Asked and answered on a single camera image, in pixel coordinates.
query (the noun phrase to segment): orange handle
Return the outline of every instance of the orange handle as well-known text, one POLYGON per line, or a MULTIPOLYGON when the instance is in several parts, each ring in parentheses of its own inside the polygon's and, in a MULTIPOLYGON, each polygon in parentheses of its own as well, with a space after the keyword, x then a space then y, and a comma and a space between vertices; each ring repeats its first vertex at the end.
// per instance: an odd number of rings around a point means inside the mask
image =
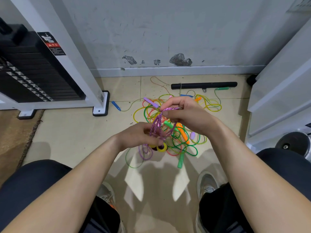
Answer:
POLYGON ((183 139, 184 139, 184 141, 187 141, 186 142, 186 144, 190 144, 190 141, 189 141, 189 139, 188 139, 188 136, 186 135, 186 133, 184 132, 184 130, 182 129, 182 125, 181 125, 181 123, 177 123, 176 124, 176 128, 178 129, 178 131, 180 132, 180 134, 181 134, 181 136, 183 137, 183 139))
POLYGON ((200 99, 202 99, 202 97, 199 96, 198 98, 195 99, 195 101, 199 102, 200 99))

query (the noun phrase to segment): leg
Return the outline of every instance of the leg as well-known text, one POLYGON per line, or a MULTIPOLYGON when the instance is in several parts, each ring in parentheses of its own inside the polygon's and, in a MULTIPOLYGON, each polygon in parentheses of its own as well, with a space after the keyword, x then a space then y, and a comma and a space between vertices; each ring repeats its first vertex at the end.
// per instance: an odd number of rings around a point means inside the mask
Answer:
MULTIPOLYGON (((35 161, 18 169, 0 188, 0 231, 71 170, 72 168, 53 160, 35 161)), ((99 197, 95 198, 81 232, 86 228, 92 229, 96 224, 97 231, 108 227, 110 232, 118 232, 120 224, 117 211, 99 197)))
MULTIPOLYGON (((277 148, 264 149, 257 155, 311 201, 309 161, 293 151, 277 148)), ((205 193, 199 212, 202 224, 209 232, 230 232, 228 229, 232 226, 253 232, 229 183, 212 193, 205 193)))

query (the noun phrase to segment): black label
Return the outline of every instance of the black label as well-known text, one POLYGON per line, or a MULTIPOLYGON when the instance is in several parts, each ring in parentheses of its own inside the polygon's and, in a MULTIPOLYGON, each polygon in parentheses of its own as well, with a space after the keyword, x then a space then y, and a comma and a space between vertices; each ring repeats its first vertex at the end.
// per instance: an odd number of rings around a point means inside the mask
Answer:
POLYGON ((37 33, 54 55, 66 55, 50 32, 37 33))

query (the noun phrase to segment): forearm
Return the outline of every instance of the forearm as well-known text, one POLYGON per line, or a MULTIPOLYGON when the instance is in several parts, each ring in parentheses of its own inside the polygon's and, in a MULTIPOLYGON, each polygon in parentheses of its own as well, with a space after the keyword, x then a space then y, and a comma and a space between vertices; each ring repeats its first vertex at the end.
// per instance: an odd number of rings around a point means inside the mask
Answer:
POLYGON ((115 137, 25 208, 3 232, 78 232, 119 150, 115 137))
POLYGON ((251 152, 222 122, 215 119, 213 126, 212 133, 206 135, 253 230, 309 229, 309 200, 251 152))

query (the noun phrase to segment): tangled jump rope pile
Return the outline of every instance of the tangled jump rope pile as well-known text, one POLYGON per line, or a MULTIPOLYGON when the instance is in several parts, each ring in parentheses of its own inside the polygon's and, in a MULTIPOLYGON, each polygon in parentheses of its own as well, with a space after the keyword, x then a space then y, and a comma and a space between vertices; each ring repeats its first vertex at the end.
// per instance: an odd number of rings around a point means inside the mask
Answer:
MULTIPOLYGON (((158 79, 157 77, 151 77, 150 81, 152 83, 154 83, 151 80, 152 78, 158 79)), ((135 119, 135 114, 139 110, 143 109, 144 110, 144 117, 145 117, 146 121, 149 123, 153 123, 151 130, 150 130, 150 136, 158 137, 162 141, 164 141, 164 148, 161 149, 161 148, 157 147, 157 150, 160 152, 167 152, 170 156, 179 156, 179 162, 178 162, 177 167, 182 168, 183 161, 184 161, 184 155, 188 154, 190 156, 197 156, 198 150, 195 146, 206 143, 207 137, 203 136, 203 141, 201 141, 202 138, 201 138, 200 134, 195 134, 191 130, 185 128, 180 123, 171 123, 169 119, 163 117, 162 112, 160 112, 158 110, 158 108, 161 106, 162 103, 164 103, 165 101, 168 100, 168 99, 162 99, 162 97, 164 97, 164 96, 174 97, 174 95, 172 95, 168 92, 168 94, 161 95, 157 99, 144 98, 145 100, 142 102, 142 107, 134 112, 133 119, 135 122, 138 123, 138 121, 135 119), (191 153, 190 150, 188 149, 189 147, 193 147, 195 149, 196 153, 195 154, 191 153)), ((218 98, 219 102, 216 100, 213 100, 213 99, 208 99, 204 95, 196 95, 195 94, 194 96, 190 96, 190 97, 193 97, 195 99, 195 101, 197 101, 198 103, 200 102, 200 100, 203 99, 204 102, 202 102, 201 105, 204 104, 203 108, 206 108, 211 112, 218 112, 222 109, 221 101, 217 95, 216 95, 216 97, 218 98)), ((142 163, 146 160, 151 159, 151 157, 153 156, 153 149, 152 148, 154 148, 154 147, 150 147, 148 144, 143 144, 143 145, 138 147, 138 153, 142 158, 142 163)), ((127 165, 131 168, 140 167, 142 165, 142 163, 137 167, 132 167, 128 163, 128 161, 127 161, 128 152, 129 152, 129 150, 127 151, 127 153, 125 155, 125 161, 126 161, 127 165)))

